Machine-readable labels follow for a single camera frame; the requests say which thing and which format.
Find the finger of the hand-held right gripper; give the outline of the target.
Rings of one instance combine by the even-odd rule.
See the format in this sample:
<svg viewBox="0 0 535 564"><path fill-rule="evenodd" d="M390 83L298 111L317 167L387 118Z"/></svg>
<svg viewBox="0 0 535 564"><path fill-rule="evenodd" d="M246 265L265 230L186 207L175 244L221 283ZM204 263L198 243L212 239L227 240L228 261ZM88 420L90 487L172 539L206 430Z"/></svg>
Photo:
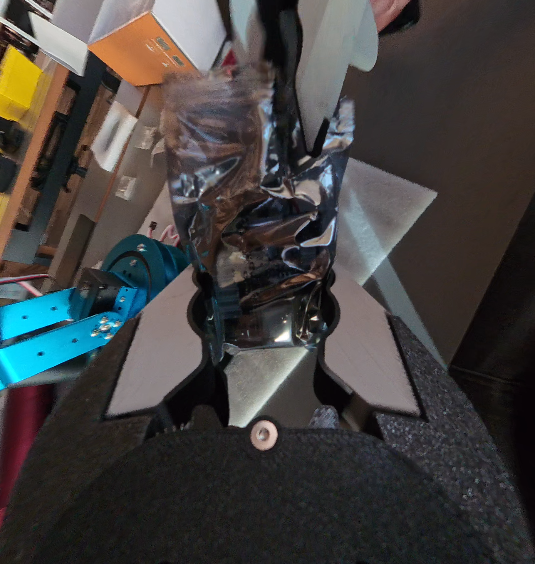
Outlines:
<svg viewBox="0 0 535 564"><path fill-rule="evenodd" d="M275 63L280 1L229 1L232 50L238 63Z"/></svg>
<svg viewBox="0 0 535 564"><path fill-rule="evenodd" d="M378 32L370 1L299 1L302 52L296 91L307 151L313 151L324 119L330 120L353 65L370 71Z"/></svg>

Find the silver foil bag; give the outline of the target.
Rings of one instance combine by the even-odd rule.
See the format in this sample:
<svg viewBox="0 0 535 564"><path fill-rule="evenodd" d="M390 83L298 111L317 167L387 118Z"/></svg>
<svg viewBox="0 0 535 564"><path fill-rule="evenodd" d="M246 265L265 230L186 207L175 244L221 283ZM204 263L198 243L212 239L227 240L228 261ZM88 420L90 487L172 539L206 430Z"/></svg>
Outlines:
<svg viewBox="0 0 535 564"><path fill-rule="evenodd" d="M355 105L339 100L313 157L277 79L263 64L162 85L172 213L205 283L202 330L215 364L243 350L312 348L327 329Z"/></svg>

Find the orange and white cardboard box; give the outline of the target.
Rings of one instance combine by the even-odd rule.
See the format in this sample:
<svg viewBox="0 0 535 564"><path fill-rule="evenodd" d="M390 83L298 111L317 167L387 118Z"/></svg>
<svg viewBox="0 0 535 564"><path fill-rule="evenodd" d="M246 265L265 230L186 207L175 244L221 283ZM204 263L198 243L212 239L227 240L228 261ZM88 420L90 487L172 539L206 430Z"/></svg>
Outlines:
<svg viewBox="0 0 535 564"><path fill-rule="evenodd" d="M218 1L0 1L0 23L71 72L92 53L133 86L199 75L226 40Z"/></svg>

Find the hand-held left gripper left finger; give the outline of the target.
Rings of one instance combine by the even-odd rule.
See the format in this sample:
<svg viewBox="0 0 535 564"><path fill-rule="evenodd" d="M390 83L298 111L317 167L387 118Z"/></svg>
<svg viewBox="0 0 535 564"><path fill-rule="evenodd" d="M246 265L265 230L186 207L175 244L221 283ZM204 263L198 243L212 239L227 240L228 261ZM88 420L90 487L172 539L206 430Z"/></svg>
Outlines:
<svg viewBox="0 0 535 564"><path fill-rule="evenodd" d="M204 365L205 336L193 315L199 292L194 270L185 269L140 312L108 417L158 406Z"/></svg>

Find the brown wooden table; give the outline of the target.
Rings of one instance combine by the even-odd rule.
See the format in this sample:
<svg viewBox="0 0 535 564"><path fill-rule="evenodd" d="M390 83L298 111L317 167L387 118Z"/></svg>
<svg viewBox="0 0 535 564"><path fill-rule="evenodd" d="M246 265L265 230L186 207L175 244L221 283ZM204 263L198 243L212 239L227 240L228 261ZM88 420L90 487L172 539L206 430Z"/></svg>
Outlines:
<svg viewBox="0 0 535 564"><path fill-rule="evenodd" d="M26 150L0 220L0 263L69 74L67 68L59 63L44 56L41 59L46 66L34 95L33 107L28 112L31 117L24 117L27 125L25 132L28 135Z"/></svg>

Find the white foam packing insert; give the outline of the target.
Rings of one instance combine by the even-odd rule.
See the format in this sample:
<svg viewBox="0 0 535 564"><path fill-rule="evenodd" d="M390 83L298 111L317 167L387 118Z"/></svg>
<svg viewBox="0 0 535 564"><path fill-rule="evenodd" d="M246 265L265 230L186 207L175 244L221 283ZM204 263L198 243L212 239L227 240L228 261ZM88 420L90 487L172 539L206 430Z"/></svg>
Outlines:
<svg viewBox="0 0 535 564"><path fill-rule="evenodd" d="M114 101L91 145L98 166L113 172L137 124L137 118Z"/></svg>

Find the white foam sheet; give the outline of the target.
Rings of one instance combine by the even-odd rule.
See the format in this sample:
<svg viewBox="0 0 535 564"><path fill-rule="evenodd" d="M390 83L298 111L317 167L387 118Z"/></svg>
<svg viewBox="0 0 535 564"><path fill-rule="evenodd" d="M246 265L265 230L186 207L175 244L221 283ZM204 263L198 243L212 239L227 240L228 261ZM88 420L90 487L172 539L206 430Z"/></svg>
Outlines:
<svg viewBox="0 0 535 564"><path fill-rule="evenodd" d="M431 189L350 159L340 194L334 269L349 272L389 312L390 323L394 316L401 319L442 362L389 259L435 197ZM226 367L229 425L246 427L265 415L286 427L306 427L321 404L334 404L341 411L343 399L346 422L356 430L363 427L373 411L323 372L319 346L236 354Z"/></svg>

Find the person's right hand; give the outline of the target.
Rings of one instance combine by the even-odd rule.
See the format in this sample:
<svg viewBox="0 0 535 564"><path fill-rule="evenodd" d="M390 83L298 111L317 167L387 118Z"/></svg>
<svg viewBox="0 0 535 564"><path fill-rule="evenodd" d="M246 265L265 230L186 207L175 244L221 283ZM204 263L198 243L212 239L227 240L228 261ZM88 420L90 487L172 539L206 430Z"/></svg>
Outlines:
<svg viewBox="0 0 535 564"><path fill-rule="evenodd" d="M411 1L369 1L376 23L377 32L391 24Z"/></svg>

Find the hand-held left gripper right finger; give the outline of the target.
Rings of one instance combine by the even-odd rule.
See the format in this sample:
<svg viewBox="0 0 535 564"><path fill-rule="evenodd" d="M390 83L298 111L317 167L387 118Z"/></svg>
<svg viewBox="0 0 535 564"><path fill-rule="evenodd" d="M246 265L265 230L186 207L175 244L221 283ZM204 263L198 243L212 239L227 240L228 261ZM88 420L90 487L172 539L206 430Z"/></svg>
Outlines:
<svg viewBox="0 0 535 564"><path fill-rule="evenodd" d="M323 294L320 367L372 411L421 416L389 312L345 269L332 269Z"/></svg>

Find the black office chair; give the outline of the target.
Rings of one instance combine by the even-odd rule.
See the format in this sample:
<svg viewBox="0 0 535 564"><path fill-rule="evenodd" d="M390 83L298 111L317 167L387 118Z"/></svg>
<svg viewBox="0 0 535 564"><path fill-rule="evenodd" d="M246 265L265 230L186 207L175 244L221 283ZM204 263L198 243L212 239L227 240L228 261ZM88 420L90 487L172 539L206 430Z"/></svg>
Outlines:
<svg viewBox="0 0 535 564"><path fill-rule="evenodd" d="M535 370L535 192L452 367L508 381Z"/></svg>

